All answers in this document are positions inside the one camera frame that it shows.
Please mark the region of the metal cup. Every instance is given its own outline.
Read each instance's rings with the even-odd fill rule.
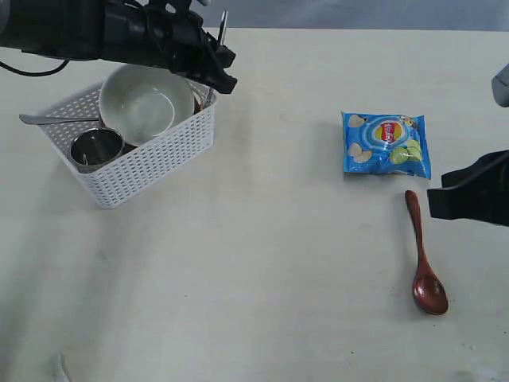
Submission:
[[[92,128],[80,134],[71,145],[69,157],[81,173],[93,173],[123,154],[120,133],[107,127]]]

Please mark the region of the white table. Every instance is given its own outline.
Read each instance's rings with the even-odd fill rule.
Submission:
[[[213,148],[112,211],[17,114],[116,64],[0,72],[0,380],[48,380],[57,352],[76,382],[509,380],[509,229],[431,220],[425,198],[507,149],[490,79],[509,34],[231,29],[227,43],[239,86]],[[345,177],[341,110],[425,114],[433,180]],[[406,189],[443,318],[411,297]]]

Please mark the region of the wooden spoon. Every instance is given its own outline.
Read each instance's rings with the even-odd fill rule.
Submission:
[[[414,191],[405,192],[406,207],[414,224],[418,250],[418,266],[414,277],[414,301],[426,313],[440,315],[449,308],[447,294],[438,277],[429,266],[422,241],[422,220],[419,200]]]

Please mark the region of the plastic basket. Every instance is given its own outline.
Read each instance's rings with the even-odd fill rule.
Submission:
[[[191,86],[201,99],[205,99],[205,86]],[[44,109],[39,115],[97,117],[100,88],[101,84],[95,84]],[[97,123],[63,123],[40,126],[40,129],[94,200],[102,208],[112,209],[212,146],[216,101],[214,94],[212,104],[204,110],[93,173],[80,173],[69,160],[68,152],[74,138],[97,127]]]

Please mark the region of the blue chip bag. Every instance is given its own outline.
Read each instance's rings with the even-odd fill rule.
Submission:
[[[431,178],[424,115],[343,113],[344,171]]]

